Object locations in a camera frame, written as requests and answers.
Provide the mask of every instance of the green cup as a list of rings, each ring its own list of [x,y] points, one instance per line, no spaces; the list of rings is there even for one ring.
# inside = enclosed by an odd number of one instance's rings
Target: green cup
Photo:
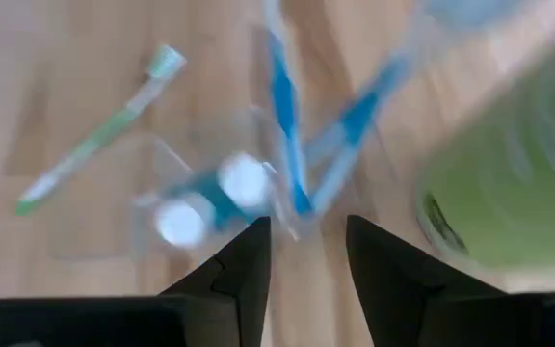
[[[555,53],[478,120],[422,175],[422,227],[487,267],[555,266]]]

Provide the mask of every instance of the toothbrush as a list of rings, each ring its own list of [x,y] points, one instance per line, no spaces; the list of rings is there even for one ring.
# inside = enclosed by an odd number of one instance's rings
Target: toothbrush
[[[273,66],[271,95],[279,127],[279,159],[285,170],[294,209],[298,214],[303,215],[311,211],[311,204],[306,192],[307,176],[299,137],[296,91],[286,69],[279,1],[265,0],[264,10],[269,29],[269,50]]]
[[[339,149],[321,184],[312,195],[315,214],[322,214],[331,205],[345,184],[357,162],[366,133],[374,126],[375,115],[388,98],[414,74],[422,56],[445,48],[456,34],[480,30],[490,23],[508,16],[525,0],[427,0],[415,14],[403,45],[381,67],[367,90],[364,90],[329,129],[305,147],[305,156],[320,162],[338,150],[335,144],[345,142]],[[433,40],[421,40],[421,33],[440,34]]]
[[[365,135],[376,121],[374,116],[389,97],[408,80],[411,73],[412,68],[408,57],[397,56],[391,59],[373,83],[358,99],[346,107],[341,119],[332,126],[330,132],[335,134],[333,136],[341,137],[335,140],[342,143],[342,148],[323,176],[321,185],[312,195],[315,213],[325,212],[339,194],[357,162]]]
[[[79,170],[98,150],[113,141],[160,95],[185,63],[185,58],[173,48],[166,45],[160,47],[147,68],[149,79],[137,94],[122,110],[77,145],[65,159],[50,171],[43,173],[16,201],[16,215],[32,213],[64,180]]]

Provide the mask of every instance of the black object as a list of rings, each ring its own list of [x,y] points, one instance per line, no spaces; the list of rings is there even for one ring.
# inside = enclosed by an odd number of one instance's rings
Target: black object
[[[361,217],[347,228],[375,346],[555,346],[555,294],[508,295]]]
[[[259,346],[270,266],[261,218],[157,297],[0,300],[0,347]]]

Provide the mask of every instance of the wooden floor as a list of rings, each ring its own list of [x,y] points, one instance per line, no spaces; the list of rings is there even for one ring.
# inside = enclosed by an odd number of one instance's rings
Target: wooden floor
[[[288,60],[311,134],[334,118],[331,110],[398,42],[412,1],[282,2]],[[0,0],[0,297],[155,293],[198,264],[201,254],[164,250],[131,258],[123,241],[102,250],[110,256],[73,257],[88,246],[78,239],[94,240],[91,230],[105,230],[109,240],[127,237],[125,216],[113,218],[107,206],[146,186],[142,151],[93,165],[34,218],[15,217],[13,201],[135,92],[160,43],[175,47],[189,64],[122,138],[155,132],[193,167],[214,147],[260,147],[245,121],[251,105],[267,104],[260,5]],[[264,346],[371,346],[346,258],[346,215],[361,214],[434,254],[411,207],[425,158],[470,120],[466,111],[501,91],[498,86],[553,38],[555,0],[542,1],[510,25],[455,48],[391,101],[322,232],[299,243],[285,233],[276,238]],[[209,133],[217,134],[214,143]],[[466,270],[510,290],[555,284]]]

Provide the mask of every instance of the green toothbrush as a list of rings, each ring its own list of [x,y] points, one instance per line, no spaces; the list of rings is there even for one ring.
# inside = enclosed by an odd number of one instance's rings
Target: green toothbrush
[[[113,141],[160,95],[185,63],[185,58],[173,48],[166,45],[160,47],[147,68],[149,79],[137,94],[127,102],[125,108],[95,129],[64,160],[43,173],[16,201],[16,215],[25,216],[33,212],[65,179],[80,169],[98,150]]]

